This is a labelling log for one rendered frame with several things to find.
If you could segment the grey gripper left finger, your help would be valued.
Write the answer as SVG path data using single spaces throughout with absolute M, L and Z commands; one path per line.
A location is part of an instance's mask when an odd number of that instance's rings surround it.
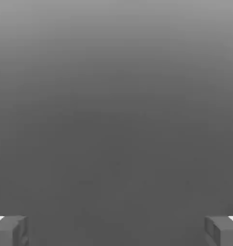
M 0 216 L 0 246 L 29 246 L 28 217 Z

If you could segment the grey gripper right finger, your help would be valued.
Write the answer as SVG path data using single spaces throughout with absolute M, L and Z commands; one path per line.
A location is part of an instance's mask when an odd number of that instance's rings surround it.
M 206 216 L 204 230 L 207 246 L 233 246 L 233 216 Z

